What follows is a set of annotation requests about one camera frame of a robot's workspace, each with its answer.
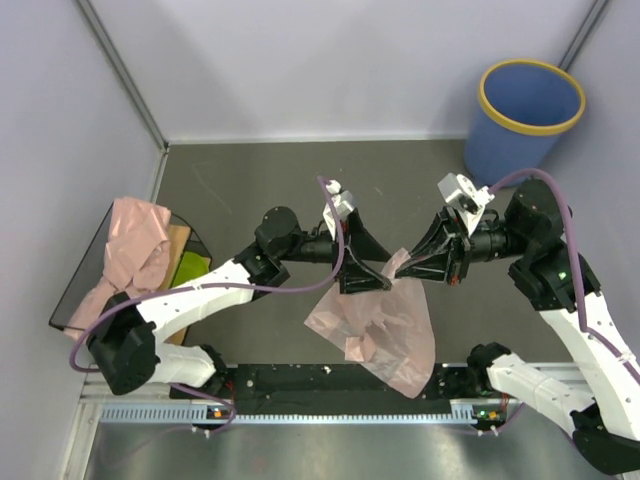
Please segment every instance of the pink plastic bag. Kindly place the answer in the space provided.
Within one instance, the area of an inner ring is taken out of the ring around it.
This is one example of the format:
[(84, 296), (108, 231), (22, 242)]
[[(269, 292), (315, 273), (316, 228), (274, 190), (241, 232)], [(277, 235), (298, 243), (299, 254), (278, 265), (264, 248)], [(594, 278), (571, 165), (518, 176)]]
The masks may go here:
[[(382, 274), (393, 278), (409, 258), (401, 249)], [(388, 292), (340, 295), (333, 285), (318, 302), (305, 325), (359, 362), (390, 387), (414, 398), (431, 378), (436, 349), (422, 283), (393, 280)]]
[(125, 291), (131, 298), (160, 287), (169, 266), (171, 211), (136, 198), (113, 202), (102, 278), (73, 314), (65, 333), (78, 339), (98, 318), (107, 300)]

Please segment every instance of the black base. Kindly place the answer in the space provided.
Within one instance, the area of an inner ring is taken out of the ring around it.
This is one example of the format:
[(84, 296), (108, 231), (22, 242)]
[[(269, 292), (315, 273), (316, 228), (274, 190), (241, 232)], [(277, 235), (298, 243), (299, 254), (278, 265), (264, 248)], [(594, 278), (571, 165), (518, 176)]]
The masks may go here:
[[(410, 399), (357, 364), (256, 365), (230, 367), (219, 396), (232, 398), (242, 415), (398, 415), (451, 413), (444, 378), (464, 367), (435, 366), (420, 395)], [(192, 398), (172, 389), (171, 398)]]
[(584, 458), (607, 475), (640, 469), (640, 442), (609, 433), (598, 405), (571, 414), (576, 430), (573, 441)]

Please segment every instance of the gray floor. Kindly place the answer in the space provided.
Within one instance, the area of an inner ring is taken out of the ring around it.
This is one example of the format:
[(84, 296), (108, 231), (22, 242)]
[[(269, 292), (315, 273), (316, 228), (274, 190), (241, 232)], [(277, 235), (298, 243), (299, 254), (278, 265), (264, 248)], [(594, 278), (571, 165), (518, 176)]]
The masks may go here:
[[(530, 409), (499, 437), (435, 425), (241, 425), (205, 440), (166, 425), (100, 424), (87, 480), (599, 480)], [(148, 448), (136, 447), (153, 439)]]
[[(287, 205), (303, 228), (321, 217), (318, 174), (356, 196), (369, 231), (390, 251), (411, 249), (443, 205), (437, 182), (464, 172), (459, 141), (173, 146), (158, 203), (193, 225), (220, 265), (253, 241), (269, 208)], [(506, 207), (508, 192), (492, 203)], [(527, 361), (570, 359), (507, 276), (508, 260), (474, 265), (457, 287), (425, 283), (441, 362), (464, 361), (478, 343), (500, 342)], [(290, 264), (288, 286), (326, 276), (326, 266)], [(303, 325), (324, 294), (270, 295), (194, 325), (188, 344), (208, 343), (229, 363), (329, 363), (343, 354)]]

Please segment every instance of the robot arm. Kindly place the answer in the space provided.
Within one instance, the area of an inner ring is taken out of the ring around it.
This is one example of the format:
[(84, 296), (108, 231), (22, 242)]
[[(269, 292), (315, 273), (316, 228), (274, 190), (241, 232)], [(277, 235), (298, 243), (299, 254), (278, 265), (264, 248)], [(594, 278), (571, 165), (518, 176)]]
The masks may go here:
[(486, 187), (476, 190), (453, 174), (439, 187), (448, 205), (396, 276), (456, 285), (471, 263), (519, 257), (509, 276), (563, 341), (595, 398), (570, 390), (497, 344), (479, 345), (468, 358), (478, 387), (512, 395), (551, 419), (599, 470), (640, 469), (640, 383), (634, 375), (640, 368), (582, 257), (585, 306), (593, 327), (580, 328), (567, 245), (561, 239), (564, 227), (549, 188), (527, 180), (516, 189), (504, 219), (497, 214), (484, 219), (492, 200)]
[[(391, 258), (364, 228), (353, 196), (333, 181), (327, 186), (338, 214), (336, 225), (328, 205), (319, 227), (303, 231), (287, 207), (269, 210), (256, 228), (255, 241), (216, 270), (177, 287), (181, 293), (145, 300), (101, 323), (87, 339), (87, 347), (115, 395), (129, 393), (147, 382), (182, 383), (215, 393), (224, 382), (226, 367), (209, 346), (165, 344), (173, 333), (216, 312), (249, 303), (267, 294), (252, 286), (279, 287), (289, 273), (283, 261), (333, 264), (338, 259), (336, 228), (344, 237), (344, 260), (338, 273), (341, 293), (388, 290), (391, 281), (364, 261)], [(208, 284), (221, 288), (203, 288)], [(105, 311), (128, 300), (112, 297)]]

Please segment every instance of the trash bin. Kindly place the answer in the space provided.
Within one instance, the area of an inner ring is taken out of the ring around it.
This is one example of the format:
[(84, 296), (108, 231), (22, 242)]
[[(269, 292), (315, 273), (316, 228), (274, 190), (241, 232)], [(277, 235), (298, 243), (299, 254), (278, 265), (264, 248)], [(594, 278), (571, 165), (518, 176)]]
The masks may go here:
[(484, 73), (478, 103), (464, 159), (478, 183), (493, 185), (516, 170), (539, 166), (560, 136), (580, 120), (586, 97), (565, 71), (515, 59)]

